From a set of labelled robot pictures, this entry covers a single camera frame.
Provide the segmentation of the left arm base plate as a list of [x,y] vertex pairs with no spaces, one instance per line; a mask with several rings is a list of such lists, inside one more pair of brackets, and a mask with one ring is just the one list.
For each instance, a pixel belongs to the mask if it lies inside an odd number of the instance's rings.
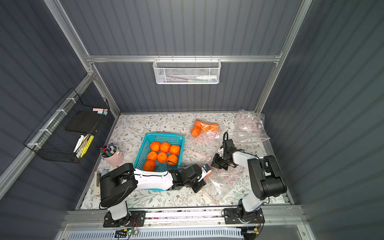
[[128,228],[128,227],[143,227],[146,217],[146,211],[128,211],[127,216],[114,220],[110,211],[104,216],[104,228]]

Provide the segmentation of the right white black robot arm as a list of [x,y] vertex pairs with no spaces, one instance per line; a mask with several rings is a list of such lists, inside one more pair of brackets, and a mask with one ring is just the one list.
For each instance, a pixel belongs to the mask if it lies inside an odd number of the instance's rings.
[[250,176],[251,190],[237,206],[236,217],[248,221],[260,212],[261,207],[268,203],[270,197],[278,197],[287,192],[287,185],[275,156],[262,158],[237,149],[229,133],[223,134],[223,154],[215,154],[211,166],[227,171],[229,167],[247,170]]

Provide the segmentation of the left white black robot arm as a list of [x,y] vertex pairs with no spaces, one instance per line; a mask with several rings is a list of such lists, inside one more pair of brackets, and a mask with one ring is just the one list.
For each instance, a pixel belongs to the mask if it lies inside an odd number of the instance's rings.
[[125,199],[135,190],[176,191],[191,188],[198,193],[205,185],[205,177],[212,173],[209,165],[197,164],[167,170],[149,172],[124,164],[100,177],[101,209],[108,209],[111,218],[119,221],[129,215]]

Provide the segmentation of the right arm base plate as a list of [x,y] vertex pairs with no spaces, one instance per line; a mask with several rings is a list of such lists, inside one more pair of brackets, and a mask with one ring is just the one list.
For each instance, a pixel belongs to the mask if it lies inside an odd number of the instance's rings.
[[235,208],[225,208],[221,212],[222,217],[225,219],[227,225],[235,224],[254,224],[263,225],[265,218],[262,209],[253,212],[246,212],[245,210]]

